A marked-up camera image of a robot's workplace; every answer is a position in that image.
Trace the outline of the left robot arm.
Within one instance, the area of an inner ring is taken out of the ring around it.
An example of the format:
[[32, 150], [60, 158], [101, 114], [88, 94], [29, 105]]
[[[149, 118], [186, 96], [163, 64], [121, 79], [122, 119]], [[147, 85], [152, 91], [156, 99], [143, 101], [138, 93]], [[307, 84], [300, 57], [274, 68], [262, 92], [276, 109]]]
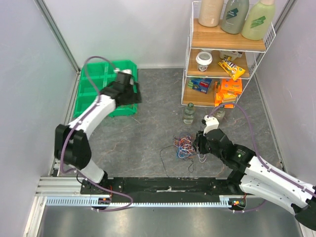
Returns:
[[101, 90], [92, 104], [74, 121], [55, 129], [54, 156], [60, 160], [60, 172], [77, 171], [91, 183], [97, 194], [108, 190], [107, 173], [92, 160], [89, 138], [102, 120], [119, 106], [142, 102], [139, 83], [116, 90], [112, 82]]

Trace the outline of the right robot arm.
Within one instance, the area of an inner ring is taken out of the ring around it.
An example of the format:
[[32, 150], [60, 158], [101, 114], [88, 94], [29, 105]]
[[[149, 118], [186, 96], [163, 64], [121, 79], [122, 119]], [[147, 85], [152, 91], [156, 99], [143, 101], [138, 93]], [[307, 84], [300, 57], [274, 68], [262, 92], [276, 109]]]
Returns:
[[198, 131], [193, 142], [200, 154], [212, 154], [232, 170], [226, 188], [272, 202], [305, 227], [316, 229], [316, 187], [276, 168], [253, 150], [234, 144], [220, 129]]

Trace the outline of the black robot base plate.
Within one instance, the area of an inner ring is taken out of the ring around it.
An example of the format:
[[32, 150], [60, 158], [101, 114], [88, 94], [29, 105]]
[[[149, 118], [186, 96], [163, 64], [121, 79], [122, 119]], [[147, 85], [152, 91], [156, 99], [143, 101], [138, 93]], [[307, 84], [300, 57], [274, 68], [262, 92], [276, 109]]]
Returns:
[[111, 191], [132, 196], [136, 193], [207, 193], [211, 195], [244, 195], [244, 191], [237, 184], [226, 179], [210, 177], [108, 177], [97, 185], [83, 180], [81, 194], [101, 194]]

